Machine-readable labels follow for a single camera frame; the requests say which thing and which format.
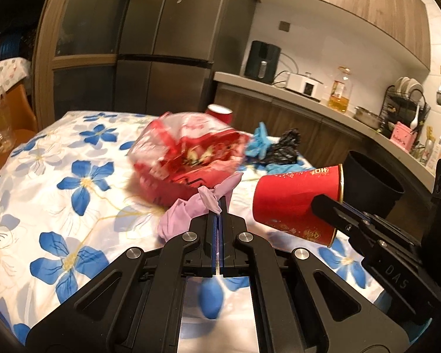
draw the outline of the paper cup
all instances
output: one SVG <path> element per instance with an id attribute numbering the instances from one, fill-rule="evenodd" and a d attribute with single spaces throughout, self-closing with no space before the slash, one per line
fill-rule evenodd
<path id="1" fill-rule="evenodd" d="M 219 121 L 230 125 L 233 119 L 233 111 L 221 105 L 212 104 L 207 107 L 206 114 L 217 118 Z"/>
<path id="2" fill-rule="evenodd" d="M 342 166 L 261 177 L 253 196 L 253 218 L 277 230 L 331 246 L 336 229 L 312 213 L 316 195 L 343 201 Z"/>

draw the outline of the chair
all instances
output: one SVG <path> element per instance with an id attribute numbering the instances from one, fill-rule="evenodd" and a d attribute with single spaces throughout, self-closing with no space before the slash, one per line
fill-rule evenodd
<path id="1" fill-rule="evenodd" d="M 38 132 L 38 121 L 26 98 L 26 90 L 22 81 L 16 83 L 6 92 L 10 107 L 13 133 L 16 138 L 14 147 L 28 142 Z M 10 152 L 0 155 L 0 170 L 5 165 Z"/>

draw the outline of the glass bottle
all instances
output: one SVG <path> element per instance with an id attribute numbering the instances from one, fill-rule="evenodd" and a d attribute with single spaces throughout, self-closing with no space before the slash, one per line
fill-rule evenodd
<path id="1" fill-rule="evenodd" d="M 339 72 L 335 76 L 332 91 L 328 100 L 328 107 L 346 113 L 348 108 L 351 91 L 353 90 L 353 83 L 350 79 L 350 70 L 344 66 L 338 68 Z"/>

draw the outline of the red plastic bag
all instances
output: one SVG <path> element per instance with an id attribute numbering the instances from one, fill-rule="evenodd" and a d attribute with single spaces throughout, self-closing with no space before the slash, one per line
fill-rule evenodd
<path id="1" fill-rule="evenodd" d="M 214 188 L 241 164 L 247 134 L 203 113 L 163 114 L 129 150 L 142 195 L 169 207 L 188 200 L 198 187 Z"/>

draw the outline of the kitchen counter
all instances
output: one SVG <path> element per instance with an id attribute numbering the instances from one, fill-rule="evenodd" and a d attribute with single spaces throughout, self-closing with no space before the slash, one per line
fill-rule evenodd
<path id="1" fill-rule="evenodd" d="M 254 96 L 263 101 L 273 102 L 280 100 L 288 102 L 294 106 L 309 110 L 320 116 L 331 119 L 341 125 L 344 125 L 355 132 L 365 135 L 374 140 L 377 144 L 387 150 L 396 159 L 398 159 L 427 189 L 433 191 L 435 177 L 424 166 L 422 166 L 414 157 L 401 150 L 389 139 L 376 132 L 372 128 L 352 118 L 352 113 L 346 114 L 337 112 L 323 103 L 318 103 L 306 97 L 292 93 L 285 89 L 280 89 L 269 84 L 247 79 L 228 73 L 216 72 L 214 81 L 221 84 L 219 87 L 231 89 L 239 93 Z"/>

